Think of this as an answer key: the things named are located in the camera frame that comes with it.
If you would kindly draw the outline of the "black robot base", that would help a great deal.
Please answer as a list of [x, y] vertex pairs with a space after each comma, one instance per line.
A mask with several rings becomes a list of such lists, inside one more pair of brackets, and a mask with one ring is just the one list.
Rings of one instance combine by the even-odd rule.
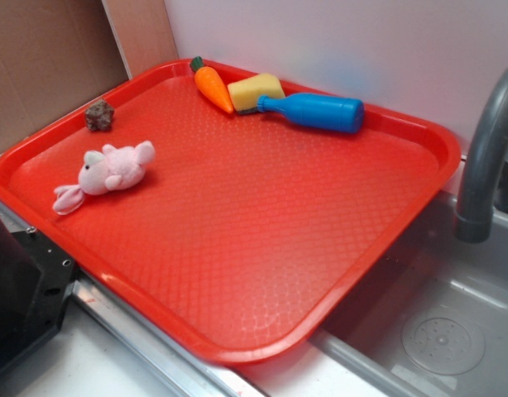
[[0, 218], [0, 376], [60, 331], [76, 271], [45, 234]]

